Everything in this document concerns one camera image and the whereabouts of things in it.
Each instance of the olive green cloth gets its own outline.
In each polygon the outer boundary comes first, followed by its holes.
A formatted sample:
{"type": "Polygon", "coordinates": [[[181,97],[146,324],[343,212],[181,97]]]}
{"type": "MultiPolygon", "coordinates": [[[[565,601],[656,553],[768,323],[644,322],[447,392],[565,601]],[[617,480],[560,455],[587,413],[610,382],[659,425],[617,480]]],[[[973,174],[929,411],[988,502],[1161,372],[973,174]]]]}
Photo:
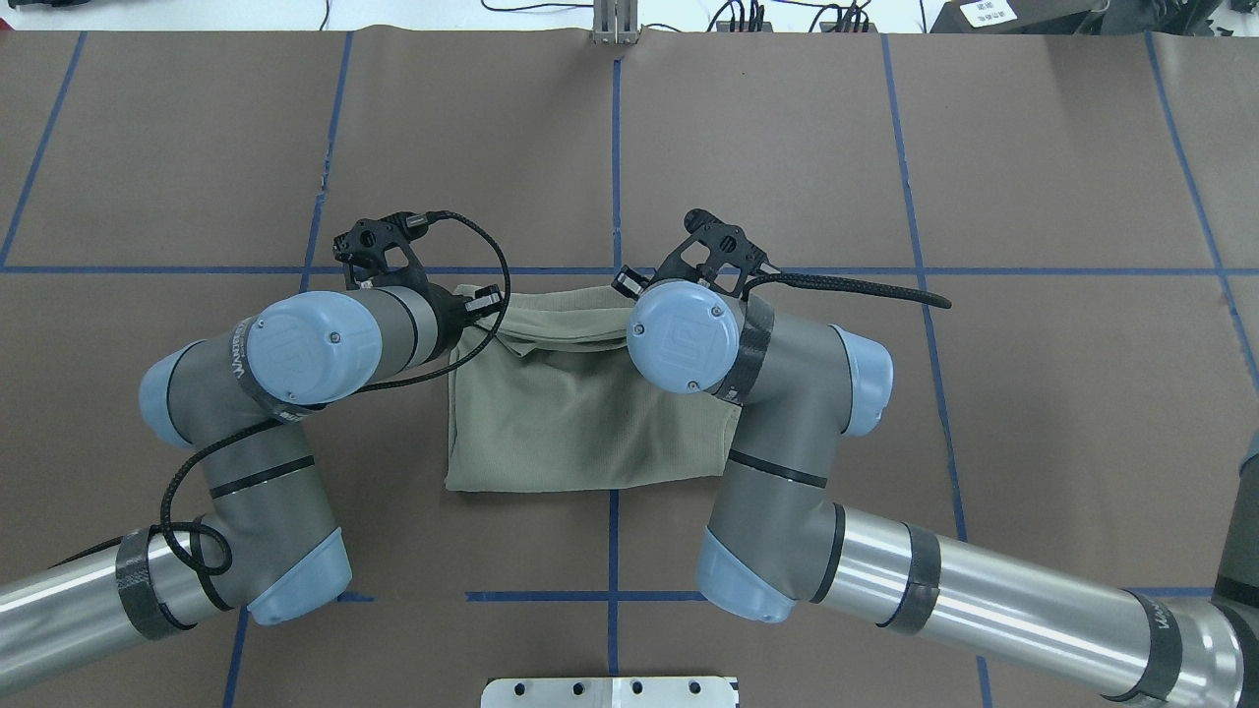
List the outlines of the olive green cloth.
{"type": "MultiPolygon", "coordinates": [[[[642,378],[626,350],[632,305],[611,287],[514,294],[495,341],[448,377],[446,488],[623,489],[720,475],[739,408],[642,378]]],[[[490,321],[465,330],[452,360],[490,321]]]]}

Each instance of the blue tape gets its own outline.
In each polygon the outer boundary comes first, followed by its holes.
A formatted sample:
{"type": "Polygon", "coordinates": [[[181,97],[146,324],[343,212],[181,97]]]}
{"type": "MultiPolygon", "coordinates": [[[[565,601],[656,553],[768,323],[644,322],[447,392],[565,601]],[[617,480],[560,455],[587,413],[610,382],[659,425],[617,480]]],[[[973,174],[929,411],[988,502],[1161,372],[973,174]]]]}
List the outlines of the blue tape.
{"type": "Polygon", "coordinates": [[[87,42],[87,33],[81,31],[78,42],[74,43],[74,53],[71,54],[71,62],[65,66],[65,76],[62,78],[62,87],[57,92],[57,100],[53,101],[53,110],[48,113],[48,122],[44,123],[44,134],[39,136],[39,145],[35,147],[35,156],[30,160],[30,170],[26,171],[26,181],[21,185],[21,194],[18,195],[18,205],[14,207],[13,219],[9,220],[9,232],[5,233],[4,244],[0,246],[0,266],[4,266],[5,261],[9,258],[9,251],[13,248],[13,241],[18,237],[18,226],[21,223],[21,213],[26,209],[26,199],[30,198],[30,190],[35,186],[35,174],[39,173],[39,165],[44,161],[44,150],[48,149],[48,141],[53,137],[53,126],[57,125],[57,117],[62,113],[62,105],[65,103],[65,93],[71,88],[71,79],[74,78],[74,69],[78,67],[79,57],[83,55],[83,43],[87,42]]]}
{"type": "MultiPolygon", "coordinates": [[[[909,189],[909,160],[905,156],[905,139],[900,125],[900,105],[896,101],[896,78],[891,69],[891,45],[888,35],[881,34],[883,67],[888,78],[888,102],[891,107],[891,128],[896,139],[896,157],[900,163],[900,183],[905,194],[905,217],[909,220],[909,242],[914,249],[914,267],[918,275],[918,287],[927,290],[927,267],[923,263],[923,247],[918,237],[918,215],[914,210],[914,194],[909,189]]],[[[953,486],[953,522],[958,540],[967,539],[966,510],[962,506],[962,484],[957,475],[957,455],[953,450],[953,428],[949,426],[948,402],[944,399],[944,377],[940,373],[939,348],[935,344],[935,323],[930,307],[923,305],[923,324],[927,328],[927,350],[932,359],[932,379],[935,383],[935,408],[944,431],[944,447],[948,454],[948,477],[953,486]]]]}
{"type": "Polygon", "coordinates": [[[240,677],[240,660],[244,655],[244,634],[249,630],[249,611],[244,607],[237,615],[237,634],[232,640],[232,663],[228,665],[228,683],[223,688],[223,708],[235,703],[235,684],[240,677]]]}
{"type": "Polygon", "coordinates": [[[988,660],[983,656],[976,656],[974,665],[980,670],[980,700],[983,702],[983,708],[992,708],[992,682],[988,679],[988,660]]]}
{"type": "MultiPolygon", "coordinates": [[[[495,276],[499,266],[424,266],[433,275],[477,275],[495,276]]],[[[635,268],[643,273],[655,273],[655,268],[635,268]]],[[[828,275],[828,276],[914,276],[919,268],[895,266],[852,266],[852,267],[784,267],[787,272],[828,275]]],[[[1259,268],[1030,268],[1030,267],[953,267],[927,266],[922,271],[928,276],[1137,276],[1137,277],[1177,277],[1209,276],[1221,272],[1230,277],[1255,277],[1259,268]]],[[[721,268],[723,273],[737,273],[734,268],[721,268]]],[[[14,275],[341,275],[340,266],[0,266],[0,273],[14,275]]],[[[611,266],[512,266],[512,276],[611,276],[617,268],[611,266]]]]}
{"type": "Polygon", "coordinates": [[[468,602],[708,602],[694,590],[536,590],[465,592],[468,602]]]}
{"type": "Polygon", "coordinates": [[[347,590],[341,595],[336,596],[337,602],[375,602],[376,598],[370,595],[360,595],[353,590],[347,590]]]}
{"type": "Polygon", "coordinates": [[[336,147],[336,126],[341,121],[341,98],[345,96],[345,76],[350,71],[350,52],[354,49],[354,33],[345,33],[345,47],[341,49],[341,73],[336,78],[336,97],[332,98],[332,117],[327,122],[327,151],[324,152],[324,176],[320,179],[319,194],[315,195],[315,212],[311,214],[311,233],[306,242],[306,261],[302,266],[302,282],[298,292],[306,292],[311,283],[311,263],[315,262],[315,244],[319,242],[319,224],[324,217],[324,202],[327,199],[327,175],[332,171],[332,149],[336,147]]]}
{"type": "Polygon", "coordinates": [[[1146,53],[1149,54],[1149,68],[1155,72],[1155,87],[1158,88],[1158,103],[1163,108],[1163,118],[1167,121],[1167,132],[1172,137],[1172,147],[1176,149],[1176,159],[1180,160],[1181,171],[1185,173],[1185,185],[1188,188],[1190,199],[1194,200],[1194,210],[1197,212],[1199,226],[1202,227],[1202,237],[1206,238],[1206,248],[1211,252],[1211,263],[1215,265],[1215,273],[1220,278],[1220,288],[1224,290],[1224,300],[1229,304],[1229,316],[1233,317],[1233,329],[1238,333],[1241,344],[1241,355],[1246,360],[1250,370],[1250,383],[1255,392],[1259,392],[1259,365],[1255,364],[1254,349],[1250,346],[1250,338],[1246,336],[1245,325],[1238,312],[1238,302],[1233,297],[1233,287],[1228,276],[1224,275],[1224,261],[1220,258],[1220,249],[1215,243],[1215,233],[1211,223],[1206,218],[1206,209],[1202,207],[1202,198],[1197,191],[1197,181],[1194,171],[1188,166],[1188,157],[1185,156],[1185,146],[1181,145],[1180,131],[1176,128],[1176,118],[1172,116],[1171,103],[1167,101],[1167,88],[1163,86],[1163,74],[1158,68],[1158,53],[1155,50],[1155,35],[1146,31],[1146,53]]]}
{"type": "Polygon", "coordinates": [[[619,607],[616,600],[608,601],[608,675],[616,677],[621,673],[621,659],[617,656],[617,615],[619,607]]]}

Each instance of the black cable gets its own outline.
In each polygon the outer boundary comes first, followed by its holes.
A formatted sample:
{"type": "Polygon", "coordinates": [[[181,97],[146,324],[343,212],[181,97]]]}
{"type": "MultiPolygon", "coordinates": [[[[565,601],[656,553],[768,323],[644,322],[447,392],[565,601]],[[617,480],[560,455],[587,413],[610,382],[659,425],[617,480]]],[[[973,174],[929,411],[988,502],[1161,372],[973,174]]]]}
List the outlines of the black cable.
{"type": "Polygon", "coordinates": [[[483,238],[485,242],[490,244],[490,248],[494,248],[494,254],[497,256],[497,258],[499,258],[499,267],[502,268],[502,309],[499,310],[499,316],[495,317],[494,325],[490,326],[490,330],[488,330],[488,333],[486,333],[485,339],[482,339],[480,344],[477,344],[476,346],[473,346],[472,350],[468,351],[467,354],[465,354],[463,358],[460,359],[458,362],[454,362],[453,364],[447,364],[447,365],[444,365],[444,367],[442,367],[439,369],[434,369],[434,370],[432,370],[432,372],[429,372],[427,374],[421,374],[418,377],[412,377],[409,379],[385,380],[385,382],[380,382],[380,383],[373,383],[373,384],[369,384],[369,385],[365,385],[365,387],[360,388],[359,391],[355,391],[355,393],[366,393],[369,391],[384,391],[387,388],[398,388],[398,387],[402,387],[402,385],[410,385],[413,383],[421,383],[421,382],[426,382],[426,380],[432,380],[432,379],[434,379],[437,377],[442,377],[442,375],[446,375],[446,374],[453,372],[454,369],[462,367],[463,364],[467,364],[468,360],[472,359],[472,357],[476,357],[486,346],[490,345],[490,340],[494,339],[494,336],[499,333],[499,325],[502,324],[502,317],[506,316],[506,314],[507,314],[507,304],[511,301],[511,271],[507,268],[507,257],[502,254],[502,248],[499,247],[499,242],[495,241],[494,238],[491,238],[490,234],[485,232],[485,229],[482,229],[481,227],[476,226],[476,223],[473,223],[472,219],[470,219],[470,218],[467,218],[467,217],[465,217],[462,214],[456,214],[454,212],[432,212],[432,213],[429,213],[429,217],[431,217],[429,218],[429,223],[442,222],[442,220],[446,220],[446,219],[453,219],[456,222],[460,222],[461,224],[463,224],[463,226],[468,227],[470,229],[475,231],[477,233],[477,236],[480,236],[481,238],[483,238]]]}
{"type": "Polygon", "coordinates": [[[713,31],[713,28],[716,26],[716,19],[721,16],[721,10],[725,10],[726,8],[730,8],[730,31],[734,31],[735,5],[739,6],[739,11],[743,11],[743,0],[725,0],[725,3],[723,3],[721,6],[718,8],[715,13],[713,13],[713,19],[709,21],[709,26],[704,31],[713,31]]]}
{"type": "Polygon", "coordinates": [[[184,547],[179,544],[179,539],[175,538],[175,524],[170,520],[170,505],[175,501],[175,493],[179,491],[179,486],[184,484],[184,477],[188,476],[188,472],[193,471],[193,467],[195,467],[201,460],[214,455],[229,445],[235,445],[249,436],[279,427],[281,425],[282,423],[279,421],[268,418],[198,450],[191,457],[180,465],[179,471],[175,472],[175,476],[170,479],[170,484],[166,485],[166,494],[162,494],[161,509],[157,517],[157,530],[161,533],[161,537],[166,539],[166,547],[170,548],[170,552],[179,558],[181,563],[196,572],[196,574],[222,576],[228,572],[228,568],[232,567],[232,547],[228,544],[228,539],[223,538],[223,534],[220,534],[217,529],[205,524],[196,524],[200,527],[198,533],[213,538],[214,542],[219,544],[219,548],[223,549],[223,563],[219,566],[206,566],[196,558],[193,558],[188,551],[184,551],[184,547]]]}
{"type": "MultiPolygon", "coordinates": [[[[188,532],[188,533],[199,533],[199,534],[203,534],[203,535],[208,535],[210,538],[214,538],[215,543],[219,543],[220,545],[223,545],[223,544],[227,543],[227,539],[223,538],[223,534],[219,533],[218,529],[215,529],[214,527],[208,527],[205,524],[196,523],[196,522],[171,522],[170,523],[170,528],[172,528],[172,529],[175,529],[178,532],[181,530],[181,532],[188,532]]],[[[157,533],[157,530],[159,530],[157,524],[154,524],[154,525],[149,527],[149,533],[150,534],[155,534],[155,533],[157,533]]],[[[101,551],[104,551],[107,548],[113,548],[115,545],[118,545],[120,543],[122,543],[123,538],[126,538],[126,537],[120,535],[120,537],[116,537],[116,538],[111,538],[110,540],[106,540],[106,542],[102,542],[102,543],[97,543],[92,548],[84,548],[83,551],[79,551],[78,553],[71,556],[69,558],[65,558],[64,561],[58,561],[58,562],[53,563],[52,566],[49,566],[49,568],[55,568],[57,566],[64,566],[65,563],[71,563],[73,561],[78,561],[79,558],[87,558],[88,556],[91,556],[93,553],[99,553],[101,551]]]]}
{"type": "Polygon", "coordinates": [[[840,21],[840,13],[844,11],[844,8],[840,8],[835,3],[830,3],[827,5],[822,5],[822,9],[818,10],[816,15],[813,15],[813,21],[808,23],[808,31],[813,31],[813,28],[817,26],[817,20],[822,19],[822,13],[825,13],[827,10],[835,10],[835,21],[836,21],[836,24],[838,24],[838,21],[840,21]]]}
{"type": "MultiPolygon", "coordinates": [[[[485,339],[482,339],[480,344],[477,344],[475,348],[472,348],[472,350],[468,351],[458,362],[454,362],[453,364],[442,367],[442,368],[436,369],[433,372],[429,372],[427,374],[422,374],[422,375],[413,377],[413,378],[409,378],[409,379],[381,382],[381,383],[375,383],[375,384],[365,385],[365,387],[360,388],[359,391],[355,391],[354,392],[355,394],[364,393],[364,392],[368,392],[368,391],[381,391],[381,389],[387,389],[387,388],[398,388],[398,387],[403,387],[403,385],[410,385],[413,383],[431,380],[431,379],[434,379],[437,377],[441,377],[441,375],[444,375],[444,374],[448,374],[448,373],[453,372],[454,369],[457,369],[457,368],[462,367],[463,364],[468,363],[468,360],[471,360],[473,357],[476,357],[477,354],[480,354],[486,346],[488,346],[490,340],[494,339],[494,336],[499,333],[499,326],[502,324],[502,319],[507,314],[507,305],[511,302],[511,271],[507,267],[507,257],[504,256],[502,248],[499,247],[499,242],[496,242],[488,233],[486,233],[485,229],[482,229],[475,222],[472,222],[472,219],[468,219],[467,217],[465,217],[462,214],[456,214],[454,212],[444,212],[443,210],[443,212],[429,212],[427,215],[428,215],[428,222],[431,224],[432,223],[437,223],[437,222],[442,222],[442,220],[447,220],[447,219],[452,219],[452,220],[460,222],[463,226],[466,226],[466,227],[471,228],[472,231],[475,231],[481,238],[485,239],[486,243],[490,244],[490,248],[494,249],[494,254],[497,256],[497,258],[499,258],[499,266],[502,268],[502,307],[499,310],[499,316],[495,317],[494,325],[490,326],[490,330],[487,331],[485,339]]],[[[150,533],[161,533],[161,537],[166,542],[166,547],[170,548],[170,552],[176,558],[179,558],[179,561],[181,563],[184,563],[185,566],[188,566],[189,568],[191,568],[196,574],[199,574],[199,576],[203,576],[203,574],[204,576],[222,576],[223,573],[228,572],[228,569],[232,567],[232,545],[228,543],[228,539],[218,529],[215,529],[215,528],[213,528],[210,525],[201,524],[201,523],[198,523],[198,522],[172,522],[170,519],[170,510],[171,510],[172,503],[175,501],[175,494],[179,491],[180,485],[184,484],[184,479],[188,477],[188,474],[190,471],[193,471],[193,467],[195,467],[198,465],[198,462],[200,462],[201,460],[209,457],[210,455],[218,452],[219,450],[223,450],[224,447],[228,447],[230,445],[235,445],[237,442],[240,442],[242,440],[244,440],[247,437],[251,437],[251,436],[257,435],[257,433],[263,432],[263,431],[268,431],[268,430],[274,428],[274,427],[279,427],[281,425],[283,425],[283,423],[281,423],[279,421],[277,421],[274,418],[268,418],[266,421],[262,421],[261,423],[257,423],[257,425],[249,426],[247,428],[239,430],[239,431],[237,431],[237,432],[234,432],[234,433],[224,437],[223,440],[219,440],[218,442],[213,442],[213,443],[203,447],[201,450],[198,450],[195,454],[193,454],[191,457],[189,457],[188,460],[184,461],[184,464],[179,467],[179,471],[175,472],[175,476],[171,477],[170,482],[166,485],[166,493],[162,494],[162,498],[161,498],[161,506],[159,509],[159,520],[157,520],[157,524],[154,524],[152,527],[150,527],[150,533]],[[223,551],[223,562],[220,564],[218,564],[218,566],[206,566],[201,561],[198,561],[196,558],[194,558],[190,553],[188,553],[186,551],[184,551],[184,547],[179,544],[179,539],[175,538],[175,532],[179,532],[179,530],[188,532],[188,533],[199,533],[201,535],[208,535],[208,537],[213,538],[214,543],[217,543],[219,545],[219,548],[223,551]]],[[[93,553],[98,553],[98,552],[104,551],[107,548],[112,548],[112,547],[118,545],[120,543],[122,543],[122,539],[123,539],[123,537],[120,535],[117,538],[112,538],[112,539],[106,540],[103,543],[98,543],[98,544],[96,544],[96,545],[93,545],[91,548],[87,548],[84,551],[81,551],[81,552],[76,553],[74,556],[71,556],[69,558],[65,558],[64,561],[60,561],[59,563],[54,564],[53,567],[55,568],[57,566],[62,566],[62,564],[69,563],[72,561],[78,561],[79,558],[84,558],[84,557],[91,556],[93,553]]]]}
{"type": "Polygon", "coordinates": [[[521,5],[520,8],[491,8],[486,5],[485,0],[481,0],[481,6],[491,13],[520,13],[524,10],[538,10],[540,8],[563,8],[565,10],[572,10],[573,8],[594,8],[590,3],[539,3],[536,5],[521,5]]]}
{"type": "Polygon", "coordinates": [[[850,34],[857,34],[870,30],[870,15],[866,14],[865,9],[872,0],[866,0],[864,4],[857,5],[852,3],[849,9],[844,13],[842,23],[836,24],[831,28],[831,31],[842,31],[850,34]]]}
{"type": "Polygon", "coordinates": [[[914,290],[912,287],[899,287],[895,285],[885,285],[881,282],[869,282],[864,280],[852,280],[837,276],[816,276],[811,273],[773,273],[759,276],[755,280],[749,280],[743,286],[743,299],[747,300],[748,292],[753,287],[767,285],[771,282],[781,282],[786,286],[798,287],[801,290],[826,290],[831,292],[856,292],[859,295],[872,295],[875,297],[891,297],[894,300],[912,300],[914,302],[922,302],[923,305],[930,305],[932,307],[940,307],[948,310],[953,304],[940,295],[934,292],[927,292],[925,290],[914,290]]]}

